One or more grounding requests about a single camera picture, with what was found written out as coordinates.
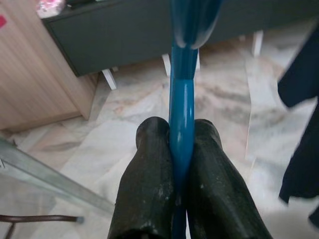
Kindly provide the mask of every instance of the wooden cabinet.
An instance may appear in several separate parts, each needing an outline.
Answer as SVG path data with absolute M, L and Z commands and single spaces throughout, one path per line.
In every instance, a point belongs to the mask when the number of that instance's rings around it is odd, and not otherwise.
M 2 0 L 0 129 L 13 131 L 89 117 L 96 79 L 75 77 L 43 27 L 31 0 Z

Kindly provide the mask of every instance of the wooden panel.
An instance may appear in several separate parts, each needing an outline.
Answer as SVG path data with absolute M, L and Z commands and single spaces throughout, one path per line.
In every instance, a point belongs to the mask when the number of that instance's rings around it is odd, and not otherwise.
M 36 49 L 43 65 L 63 88 L 84 118 L 90 115 L 96 77 L 77 78 L 35 12 L 35 0 L 1 0 L 7 13 Z
M 0 5 L 0 128 L 78 110 L 20 28 Z

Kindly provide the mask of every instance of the marble floor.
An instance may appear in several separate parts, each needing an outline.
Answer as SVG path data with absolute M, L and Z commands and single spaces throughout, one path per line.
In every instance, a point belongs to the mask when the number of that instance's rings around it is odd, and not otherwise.
M 195 75 L 195 116 L 212 121 L 223 148 L 245 179 L 275 239 L 319 239 L 308 223 L 318 200 L 278 199 L 283 173 L 314 108 L 314 101 L 287 110 L 277 81 L 302 46 L 313 22 L 265 32 L 261 56 L 252 57 L 252 37 L 205 46 Z M 161 59 L 121 67 L 118 89 L 99 80 L 88 121 L 69 119 L 11 135 L 19 149 L 111 202 L 121 175 L 135 154 L 135 133 L 150 116 L 168 118 L 169 82 Z M 70 214 L 85 223 L 18 225 L 14 239 L 101 239 L 111 215 L 53 197 L 0 175 L 0 212 L 15 215 Z M 0 224 L 0 238 L 7 224 Z

